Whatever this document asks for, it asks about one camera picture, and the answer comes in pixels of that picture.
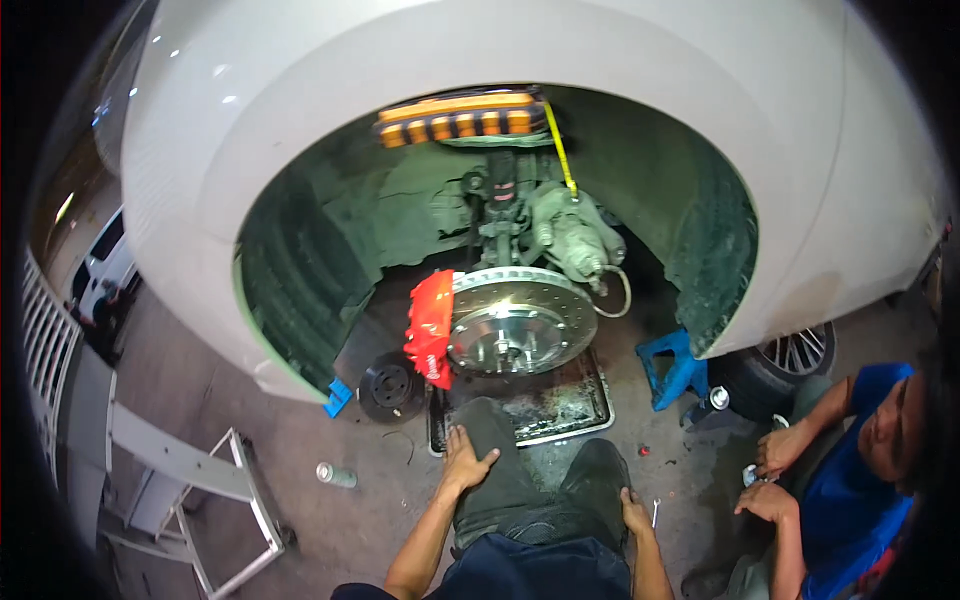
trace dark pants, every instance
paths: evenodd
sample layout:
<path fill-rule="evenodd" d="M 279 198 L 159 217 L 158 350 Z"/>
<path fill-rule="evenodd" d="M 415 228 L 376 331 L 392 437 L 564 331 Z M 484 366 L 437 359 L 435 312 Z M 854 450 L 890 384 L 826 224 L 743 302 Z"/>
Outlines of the dark pants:
<path fill-rule="evenodd" d="M 547 494 L 537 489 L 520 462 L 514 426 L 499 402 L 476 398 L 457 412 L 455 420 L 467 428 L 478 458 L 500 448 L 487 478 L 461 496 L 457 505 L 453 529 L 459 550 L 484 534 L 499 532 L 528 543 L 596 537 L 622 553 L 627 529 L 619 495 L 621 488 L 630 487 L 630 474 L 613 444 L 600 439 L 585 442 L 557 492 Z M 547 533 L 532 533 L 538 527 Z"/>

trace blue jack stand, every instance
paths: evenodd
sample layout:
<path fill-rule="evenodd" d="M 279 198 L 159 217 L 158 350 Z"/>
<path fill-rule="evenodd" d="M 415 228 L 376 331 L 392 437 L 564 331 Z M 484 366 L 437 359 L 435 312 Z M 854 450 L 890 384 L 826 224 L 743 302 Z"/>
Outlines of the blue jack stand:
<path fill-rule="evenodd" d="M 330 418 L 333 419 L 340 413 L 344 406 L 350 402 L 352 397 L 353 392 L 350 391 L 347 384 L 341 381 L 339 377 L 336 377 L 330 382 L 330 403 L 324 404 L 324 410 Z"/>
<path fill-rule="evenodd" d="M 673 352 L 674 362 L 666 377 L 660 381 L 654 368 L 654 356 L 666 352 Z M 690 336 L 686 329 L 678 329 L 653 342 L 640 344 L 636 347 L 636 355 L 640 357 L 643 369 L 647 371 L 655 412 L 669 406 L 687 388 L 693 388 L 698 397 L 707 396 L 707 361 L 693 357 L 690 352 Z"/>

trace blue shirt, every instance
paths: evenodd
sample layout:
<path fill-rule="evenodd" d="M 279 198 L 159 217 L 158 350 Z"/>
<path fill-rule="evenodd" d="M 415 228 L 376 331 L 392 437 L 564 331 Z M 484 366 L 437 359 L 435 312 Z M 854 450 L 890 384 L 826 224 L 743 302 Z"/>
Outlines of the blue shirt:
<path fill-rule="evenodd" d="M 630 568 L 594 538 L 531 546 L 487 534 L 468 546 L 426 597 L 630 600 Z M 334 589 L 330 600 L 394 597 L 369 584 L 346 584 Z"/>
<path fill-rule="evenodd" d="M 810 478 L 800 503 L 804 540 L 804 600 L 828 600 L 876 562 L 900 530 L 912 498 L 880 480 L 856 442 L 863 423 L 898 381 L 913 373 L 905 363 L 864 367 L 853 383 L 856 420 Z"/>

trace drip pan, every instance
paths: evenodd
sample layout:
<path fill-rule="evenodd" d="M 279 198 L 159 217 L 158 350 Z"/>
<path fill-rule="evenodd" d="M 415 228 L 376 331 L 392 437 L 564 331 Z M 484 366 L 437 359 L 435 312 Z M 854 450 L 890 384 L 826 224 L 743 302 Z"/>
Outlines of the drip pan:
<path fill-rule="evenodd" d="M 446 449 L 446 428 L 456 409 L 479 396 L 503 402 L 520 447 L 600 431 L 610 427 L 614 418 L 607 378 L 593 348 L 553 371 L 535 375 L 491 377 L 461 372 L 449 392 L 435 390 L 429 396 L 427 439 L 434 456 Z"/>

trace concrete floor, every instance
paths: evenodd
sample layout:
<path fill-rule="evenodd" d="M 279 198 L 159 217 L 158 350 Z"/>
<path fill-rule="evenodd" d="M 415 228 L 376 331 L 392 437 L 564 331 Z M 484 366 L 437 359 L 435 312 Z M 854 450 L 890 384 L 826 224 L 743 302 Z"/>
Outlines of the concrete floor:
<path fill-rule="evenodd" d="M 671 301 L 669 293 L 652 286 L 626 318 L 601 320 L 594 346 L 616 411 L 614 425 L 600 436 L 614 442 L 627 459 L 634 486 L 648 505 L 654 497 L 662 498 L 658 538 L 680 598 L 688 571 L 730 557 L 734 536 L 746 519 L 732 515 L 742 487 L 739 471 L 752 461 L 761 432 L 745 420 L 718 430 L 683 432 L 678 420 L 690 396 L 652 412 L 634 346 L 674 326 Z M 912 360 L 933 329 L 916 302 L 896 311 L 881 302 L 841 319 L 837 332 L 833 375 L 840 377 L 871 362 Z M 299 549 L 250 580 L 236 597 L 326 598 L 342 583 L 383 583 L 441 476 L 442 462 L 427 452 L 423 414 L 392 427 L 371 422 L 356 401 L 332 420 L 319 406 L 267 396 L 178 322 L 146 286 L 122 344 L 118 400 L 200 448 L 211 447 L 232 426 L 247 434 L 282 518 L 297 531 Z M 351 375 L 341 376 L 351 386 L 356 383 Z M 384 437 L 397 430 L 406 436 Z M 582 442 L 524 452 L 549 488 L 559 483 Z M 639 444 L 651 448 L 649 456 L 637 454 Z M 357 489 L 318 482 L 314 468 L 319 461 L 355 470 Z M 139 472 L 130 457 L 114 458 L 112 479 L 121 504 L 132 494 Z M 199 500 L 191 497 L 187 504 L 199 506 L 193 518 L 201 551 L 212 577 L 222 581 L 263 549 L 262 538 L 245 506 Z M 200 597 L 188 566 L 123 548 L 117 557 L 119 585 L 127 598 Z M 451 562 L 444 552 L 435 585 Z"/>

